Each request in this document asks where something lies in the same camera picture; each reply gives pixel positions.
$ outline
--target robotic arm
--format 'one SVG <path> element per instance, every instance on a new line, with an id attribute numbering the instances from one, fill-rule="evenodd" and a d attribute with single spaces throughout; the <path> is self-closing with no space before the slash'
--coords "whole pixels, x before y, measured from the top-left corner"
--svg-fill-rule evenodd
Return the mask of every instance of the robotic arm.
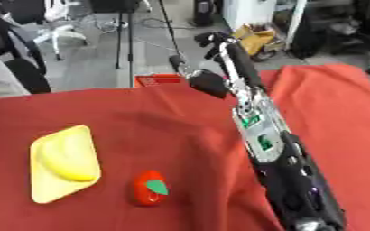
<path id="1" fill-rule="evenodd" d="M 177 56 L 174 69 L 193 88 L 214 97 L 229 92 L 237 99 L 233 119 L 245 140 L 255 174 L 266 188 L 266 197 L 287 231 L 343 231 L 346 220 L 330 187 L 299 138 L 282 118 L 248 54 L 239 42 L 222 32 L 198 35 L 200 46 L 213 44 L 205 56 L 217 62 L 228 76 L 206 69 L 191 70 Z"/>

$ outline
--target floor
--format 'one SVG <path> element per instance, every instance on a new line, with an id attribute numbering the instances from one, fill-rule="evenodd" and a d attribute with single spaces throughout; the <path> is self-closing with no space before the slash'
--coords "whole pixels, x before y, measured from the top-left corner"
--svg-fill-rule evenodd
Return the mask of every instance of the floor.
<path id="1" fill-rule="evenodd" d="M 63 60 L 56 61 L 51 50 L 51 44 L 41 44 L 41 50 L 48 66 L 47 78 L 53 91 L 67 91 L 86 88 L 129 88 L 130 77 L 127 62 L 127 30 L 123 33 L 121 69 L 115 69 L 116 64 L 116 33 L 101 32 L 96 26 L 105 25 L 112 21 L 115 14 L 90 14 L 87 0 L 81 0 L 83 5 L 72 13 L 76 15 L 75 24 L 77 31 L 88 37 L 88 45 L 71 39 L 61 41 L 61 55 Z M 162 19 L 162 12 L 157 0 L 149 0 L 153 11 L 147 13 L 142 5 L 134 15 L 134 73 L 135 75 L 151 73 L 172 73 L 168 57 L 174 53 L 171 38 L 164 28 L 150 29 L 142 24 L 146 18 Z M 211 69 L 221 72 L 218 65 L 204 61 L 203 55 L 207 50 L 201 49 L 194 41 L 193 36 L 207 31 L 226 31 L 226 24 L 217 20 L 215 25 L 195 29 L 187 21 L 192 15 L 193 0 L 164 0 L 173 26 L 188 29 L 176 29 L 175 35 L 181 51 L 185 54 L 190 64 L 195 67 Z M 164 26 L 163 23 L 148 22 L 151 26 Z M 34 33 L 37 26 L 26 27 Z M 284 53 L 278 54 L 273 59 L 256 63 L 259 70 L 278 69 L 283 65 L 320 65 L 326 63 L 343 62 L 358 67 L 365 67 L 364 56 L 337 56 L 331 57 L 324 53 L 306 60 L 297 60 Z"/>

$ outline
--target black stand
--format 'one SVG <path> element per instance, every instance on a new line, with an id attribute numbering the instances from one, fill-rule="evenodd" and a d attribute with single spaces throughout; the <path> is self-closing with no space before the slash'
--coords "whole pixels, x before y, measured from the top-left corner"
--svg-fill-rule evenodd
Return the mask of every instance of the black stand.
<path id="1" fill-rule="evenodd" d="M 174 30 L 172 29 L 170 20 L 168 19 L 167 11 L 165 10 L 164 3 L 162 0 L 159 0 L 160 8 L 162 9 L 162 14 L 164 16 L 164 20 L 167 23 L 168 31 L 171 35 L 172 42 L 175 48 L 175 51 L 178 55 L 180 55 L 180 49 L 178 48 L 178 44 L 175 41 Z M 125 12 L 127 14 L 127 23 L 128 23 L 128 40 L 129 40 L 129 53 L 127 55 L 127 60 L 129 61 L 129 74 L 130 74 L 130 87 L 134 87 L 134 55 L 133 55 L 133 11 Z M 119 13 L 119 27 L 117 28 L 117 51 L 116 51 L 116 69 L 120 69 L 120 51 L 121 51 L 121 43 L 122 43 L 122 25 L 123 25 L 123 13 Z"/>
<path id="2" fill-rule="evenodd" d="M 129 53 L 127 55 L 127 60 L 129 61 L 129 75 L 130 75 L 130 88 L 134 87 L 134 68 L 133 68 L 133 13 L 127 13 L 127 23 L 128 23 L 128 41 L 129 41 Z M 122 25 L 123 13 L 119 13 L 119 27 L 117 28 L 117 50 L 116 50 L 116 69 L 120 69 L 120 51 L 122 44 Z"/>

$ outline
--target red tablecloth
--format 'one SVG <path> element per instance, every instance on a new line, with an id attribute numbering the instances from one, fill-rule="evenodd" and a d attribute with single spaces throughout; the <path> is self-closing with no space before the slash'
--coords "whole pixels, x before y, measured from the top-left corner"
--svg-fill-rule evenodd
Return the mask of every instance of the red tablecloth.
<path id="1" fill-rule="evenodd" d="M 347 211 L 370 231 L 370 81 L 359 69 L 286 67 L 264 82 Z M 182 84 L 0 99 L 0 231 L 281 230 L 232 122 L 232 100 Z M 91 128 L 100 182 L 48 205 L 32 202 L 29 147 L 73 125 Z M 171 195 L 129 201 L 131 179 L 162 172 Z"/>

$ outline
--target apple leaf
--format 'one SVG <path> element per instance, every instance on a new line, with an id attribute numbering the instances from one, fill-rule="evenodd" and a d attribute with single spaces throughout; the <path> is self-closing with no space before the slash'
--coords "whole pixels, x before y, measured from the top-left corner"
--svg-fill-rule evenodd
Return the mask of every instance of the apple leaf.
<path id="1" fill-rule="evenodd" d="M 146 183 L 147 189 L 157 194 L 168 195 L 168 189 L 161 180 L 148 180 Z"/>

